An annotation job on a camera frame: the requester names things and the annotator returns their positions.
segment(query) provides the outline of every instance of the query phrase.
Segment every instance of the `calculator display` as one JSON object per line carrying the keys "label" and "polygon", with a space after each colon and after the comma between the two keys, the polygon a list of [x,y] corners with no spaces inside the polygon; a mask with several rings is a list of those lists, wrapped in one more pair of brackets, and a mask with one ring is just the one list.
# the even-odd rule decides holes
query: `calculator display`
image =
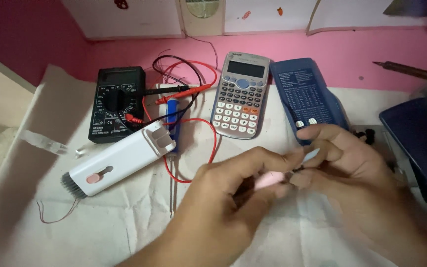
{"label": "calculator display", "polygon": [[237,62],[237,61],[230,61],[230,63],[228,64],[227,71],[235,74],[263,78],[265,67],[246,64],[246,63]]}

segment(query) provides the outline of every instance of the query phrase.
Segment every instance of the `hand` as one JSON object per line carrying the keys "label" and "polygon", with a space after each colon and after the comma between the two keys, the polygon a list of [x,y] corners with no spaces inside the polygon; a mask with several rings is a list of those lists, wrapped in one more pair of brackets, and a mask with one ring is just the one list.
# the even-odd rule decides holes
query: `hand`
{"label": "hand", "polygon": [[320,151],[290,182],[326,195],[344,226],[395,264],[427,266],[427,234],[407,208],[412,197],[381,155],[336,125],[312,125],[297,136],[313,140],[306,152]]}
{"label": "hand", "polygon": [[202,166],[165,232],[120,266],[227,267],[251,244],[275,199],[290,184],[255,191],[238,206],[233,195],[242,182],[264,171],[300,166],[304,153],[278,155],[262,147],[223,162]]}

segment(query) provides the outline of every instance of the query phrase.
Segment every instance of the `calculator button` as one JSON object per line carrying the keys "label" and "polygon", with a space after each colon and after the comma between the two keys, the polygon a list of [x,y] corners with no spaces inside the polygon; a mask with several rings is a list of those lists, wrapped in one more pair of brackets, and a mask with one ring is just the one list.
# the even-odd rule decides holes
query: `calculator button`
{"label": "calculator button", "polygon": [[237,81],[237,86],[241,89],[246,89],[250,86],[250,83],[246,79],[240,79]]}

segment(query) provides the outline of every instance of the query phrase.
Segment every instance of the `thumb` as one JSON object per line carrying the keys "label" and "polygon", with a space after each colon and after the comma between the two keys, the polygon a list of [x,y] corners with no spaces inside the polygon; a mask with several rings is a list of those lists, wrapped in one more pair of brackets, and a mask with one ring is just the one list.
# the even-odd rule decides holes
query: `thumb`
{"label": "thumb", "polygon": [[274,201],[285,197],[291,189],[290,184],[280,183],[255,191],[250,199],[236,212],[236,218],[244,221],[251,233],[254,233],[263,217],[270,211]]}
{"label": "thumb", "polygon": [[329,175],[316,169],[305,169],[295,173],[289,182],[339,200],[349,190],[345,178]]}

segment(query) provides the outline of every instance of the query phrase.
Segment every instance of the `gray bristles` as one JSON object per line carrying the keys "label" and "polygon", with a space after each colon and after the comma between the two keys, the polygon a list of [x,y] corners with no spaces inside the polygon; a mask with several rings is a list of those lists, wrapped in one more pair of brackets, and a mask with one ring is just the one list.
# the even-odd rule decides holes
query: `gray bristles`
{"label": "gray bristles", "polygon": [[74,180],[70,177],[69,173],[65,173],[62,175],[62,179],[60,179],[60,183],[65,189],[67,189],[75,198],[84,199],[88,197],[80,187],[74,182]]}

